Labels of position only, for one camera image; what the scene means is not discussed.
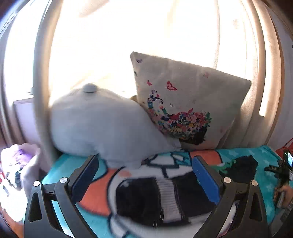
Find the right hand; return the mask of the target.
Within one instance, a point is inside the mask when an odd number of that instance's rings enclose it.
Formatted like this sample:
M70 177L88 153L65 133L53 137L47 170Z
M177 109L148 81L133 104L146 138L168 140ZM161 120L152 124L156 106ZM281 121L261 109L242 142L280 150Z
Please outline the right hand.
M274 196L273 196L274 202L277 200L278 193L282 193L282 192L284 193L282 208L286 208L290 204L292 197L293 197L292 187L288 184L286 184L284 186L275 187L275 192L274 192Z

